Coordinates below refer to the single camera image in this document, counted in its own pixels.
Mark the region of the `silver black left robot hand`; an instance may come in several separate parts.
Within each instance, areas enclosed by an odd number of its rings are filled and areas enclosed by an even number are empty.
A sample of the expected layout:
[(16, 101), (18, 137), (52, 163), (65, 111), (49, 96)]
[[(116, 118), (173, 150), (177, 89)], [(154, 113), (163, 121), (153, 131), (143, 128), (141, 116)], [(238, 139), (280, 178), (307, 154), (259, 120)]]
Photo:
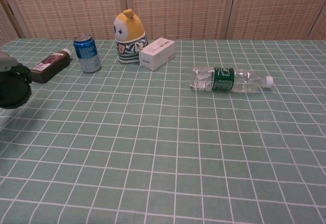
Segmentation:
[(16, 58), (11, 57), (4, 51), (1, 51), (1, 73), (6, 73), (8, 75), (17, 74), (25, 82), (32, 83), (32, 75), (30, 69), (27, 66), (19, 63)]

